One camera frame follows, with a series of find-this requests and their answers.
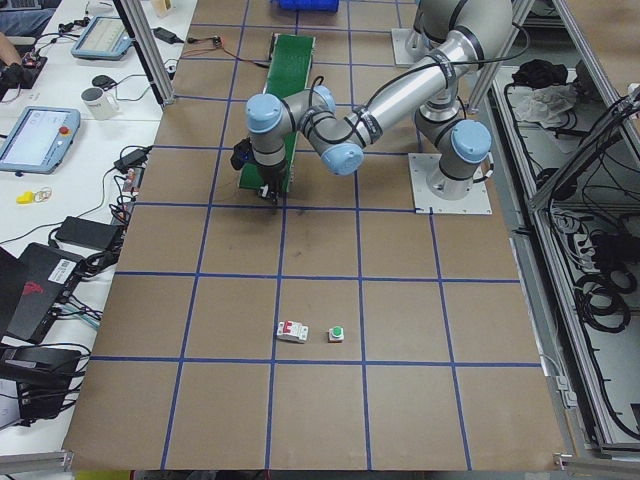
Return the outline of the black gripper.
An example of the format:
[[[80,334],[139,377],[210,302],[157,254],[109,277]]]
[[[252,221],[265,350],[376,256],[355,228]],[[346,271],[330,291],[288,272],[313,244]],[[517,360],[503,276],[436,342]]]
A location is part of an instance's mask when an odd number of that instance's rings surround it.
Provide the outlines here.
[[[258,165],[258,174],[263,184],[267,185],[267,197],[271,203],[279,201],[279,195],[284,190],[286,180],[286,163],[279,162],[274,165]]]

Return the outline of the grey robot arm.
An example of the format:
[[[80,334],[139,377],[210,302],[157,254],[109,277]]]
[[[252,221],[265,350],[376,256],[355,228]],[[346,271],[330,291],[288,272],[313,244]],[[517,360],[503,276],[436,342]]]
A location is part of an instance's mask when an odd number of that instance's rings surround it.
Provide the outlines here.
[[[498,58],[512,29],[509,1],[420,1],[414,32],[425,46],[404,73],[382,85],[342,119],[331,91],[312,86],[285,98],[252,96],[245,107],[248,136],[235,145],[231,165],[256,167],[260,194],[277,201],[288,174],[285,138],[301,133],[327,168],[354,173],[365,147],[386,130],[414,116],[418,130],[441,157],[427,175],[428,188],[445,200],[464,198],[492,146],[489,130],[464,119],[456,103],[458,82]]]

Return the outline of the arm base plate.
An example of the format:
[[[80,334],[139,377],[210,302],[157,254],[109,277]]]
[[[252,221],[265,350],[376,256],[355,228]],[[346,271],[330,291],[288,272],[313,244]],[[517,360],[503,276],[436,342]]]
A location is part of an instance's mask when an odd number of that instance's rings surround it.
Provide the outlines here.
[[[391,39],[397,66],[410,66],[423,58],[422,37],[413,29],[394,28],[391,30]]]
[[[440,154],[409,153],[414,211],[434,215],[491,215],[488,189],[481,181],[483,166],[471,179],[446,177],[440,170]]]

